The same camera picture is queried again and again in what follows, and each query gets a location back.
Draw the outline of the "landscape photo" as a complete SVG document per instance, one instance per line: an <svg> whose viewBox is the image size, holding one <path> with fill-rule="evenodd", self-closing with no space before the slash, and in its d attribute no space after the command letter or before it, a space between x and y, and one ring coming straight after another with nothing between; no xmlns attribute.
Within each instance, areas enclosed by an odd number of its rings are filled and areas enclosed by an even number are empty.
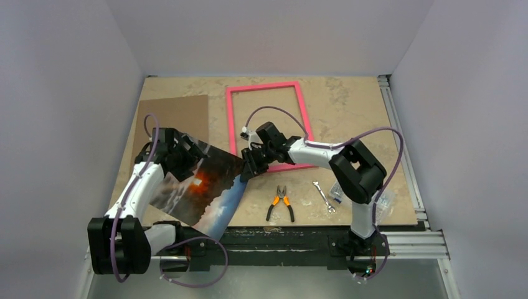
<svg viewBox="0 0 528 299"><path fill-rule="evenodd" d="M168 173L155 190L150 204L219 240L243 197L247 183L240 180L243 160L204 141L193 139L206 155L192 170L192 176L179 182Z"/></svg>

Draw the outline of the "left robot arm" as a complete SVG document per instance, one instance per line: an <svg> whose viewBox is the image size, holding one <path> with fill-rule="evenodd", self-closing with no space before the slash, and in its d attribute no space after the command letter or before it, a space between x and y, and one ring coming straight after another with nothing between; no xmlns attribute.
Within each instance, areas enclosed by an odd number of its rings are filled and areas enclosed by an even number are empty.
<svg viewBox="0 0 528 299"><path fill-rule="evenodd" d="M178 221L161 221L149 229L141 224L155 190L166 176L183 181L194 175L209 147L174 128L153 129L150 140L134 159L125 190L102 217L87 225L89 251L95 274L113 274L122 282L143 274L151 257L162 249L181 253L186 238Z"/></svg>

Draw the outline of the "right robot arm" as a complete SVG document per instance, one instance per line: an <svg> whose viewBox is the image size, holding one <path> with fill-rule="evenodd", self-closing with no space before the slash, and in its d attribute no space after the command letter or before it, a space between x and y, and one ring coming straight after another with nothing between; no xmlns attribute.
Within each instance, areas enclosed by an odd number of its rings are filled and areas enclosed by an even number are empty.
<svg viewBox="0 0 528 299"><path fill-rule="evenodd" d="M287 138L270 121L256 130L243 127L240 136L248 142L241 151L242 182L266 173L273 162L331 170L352 202L352 223L344 248L349 255L372 253L376 236L373 197L382 190L387 171L363 142L330 144L300 136Z"/></svg>

